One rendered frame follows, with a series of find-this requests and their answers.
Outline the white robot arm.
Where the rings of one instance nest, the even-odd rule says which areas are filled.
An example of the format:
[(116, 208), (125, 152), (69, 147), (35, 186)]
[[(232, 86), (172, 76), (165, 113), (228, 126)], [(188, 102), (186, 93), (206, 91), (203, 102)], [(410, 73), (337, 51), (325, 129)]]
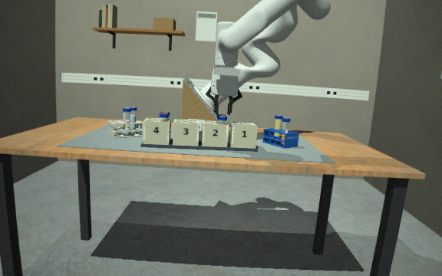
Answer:
[[(253, 78), (275, 75), (280, 60), (263, 41), (278, 43), (293, 32), (298, 24), (297, 4), (315, 20), (326, 17), (331, 8), (329, 0), (262, 0), (235, 24), (219, 22), (214, 74), (238, 76), (238, 88)], [(240, 48), (254, 67), (236, 62)]]

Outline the beige bucket adapter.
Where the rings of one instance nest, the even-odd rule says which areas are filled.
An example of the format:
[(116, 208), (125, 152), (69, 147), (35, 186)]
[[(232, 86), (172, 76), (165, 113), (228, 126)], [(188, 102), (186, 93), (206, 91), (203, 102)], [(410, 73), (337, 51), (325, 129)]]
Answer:
[(168, 122), (161, 122), (160, 118), (143, 121), (143, 144), (169, 145), (170, 135), (171, 119)]
[(178, 120), (173, 123), (173, 145), (174, 146), (198, 146), (199, 144), (198, 120)]
[(229, 122), (230, 147), (255, 149), (257, 128), (254, 123)]
[[(204, 124), (205, 123), (205, 124)], [(217, 121), (203, 120), (202, 146), (227, 147), (229, 124), (219, 124)]]

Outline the grey bench mat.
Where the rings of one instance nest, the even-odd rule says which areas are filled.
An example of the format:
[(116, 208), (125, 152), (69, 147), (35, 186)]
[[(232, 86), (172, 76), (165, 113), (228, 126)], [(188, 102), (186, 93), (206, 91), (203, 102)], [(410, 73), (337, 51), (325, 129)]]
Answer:
[(214, 149), (176, 149), (140, 147), (143, 136), (113, 138), (107, 134), (107, 125), (89, 133), (78, 136), (57, 146), (87, 148), (99, 150), (121, 150), (146, 153), (169, 153), (194, 156), (219, 156), (246, 159), (271, 159), (312, 163), (336, 163), (319, 149), (299, 136), (298, 146), (282, 148), (263, 143), (263, 134), (257, 133), (256, 148), (258, 151), (234, 151)]

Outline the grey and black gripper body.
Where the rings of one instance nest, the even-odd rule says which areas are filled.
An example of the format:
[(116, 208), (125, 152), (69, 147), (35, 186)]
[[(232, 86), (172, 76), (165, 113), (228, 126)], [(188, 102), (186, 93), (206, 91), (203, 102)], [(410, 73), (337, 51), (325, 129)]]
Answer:
[(238, 94), (238, 76), (215, 75), (213, 68), (211, 94), (236, 96)]

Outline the blue tube rack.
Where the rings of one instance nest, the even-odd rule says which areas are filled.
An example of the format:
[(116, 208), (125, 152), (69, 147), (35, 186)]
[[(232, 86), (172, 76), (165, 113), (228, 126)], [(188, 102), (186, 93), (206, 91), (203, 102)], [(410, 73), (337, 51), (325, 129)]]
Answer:
[[(278, 131), (278, 132), (276, 132)], [(274, 133), (281, 133), (285, 135), (285, 140), (281, 140), (281, 136), (274, 136)], [(275, 128), (272, 129), (264, 129), (263, 131), (263, 143), (268, 143), (273, 146), (278, 146), (282, 148), (290, 148), (290, 147), (297, 147), (299, 141), (299, 133), (289, 131), (289, 133), (282, 133), (282, 129), (275, 130)], [(284, 143), (284, 146), (282, 143)]]

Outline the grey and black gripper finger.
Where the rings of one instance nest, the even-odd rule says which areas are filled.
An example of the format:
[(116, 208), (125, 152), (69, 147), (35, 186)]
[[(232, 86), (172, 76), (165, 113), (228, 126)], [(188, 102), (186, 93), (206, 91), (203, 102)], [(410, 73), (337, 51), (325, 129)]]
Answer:
[(206, 92), (206, 96), (209, 97), (215, 103), (215, 105), (214, 105), (214, 112), (216, 112), (216, 114), (218, 114), (218, 111), (219, 111), (219, 104), (218, 104), (219, 95), (215, 95), (216, 98), (214, 98), (210, 93), (211, 93), (211, 87)]
[[(239, 91), (239, 88), (238, 88), (238, 96), (236, 96), (236, 97), (234, 97), (233, 98), (233, 96), (229, 96), (229, 104), (228, 104), (228, 112), (229, 112), (229, 115), (230, 115), (230, 113), (232, 113), (232, 108), (233, 108), (233, 104), (238, 100), (238, 99), (240, 99), (242, 97), (242, 94), (240, 93), (240, 91)], [(227, 114), (228, 114), (228, 112), (227, 112)]]

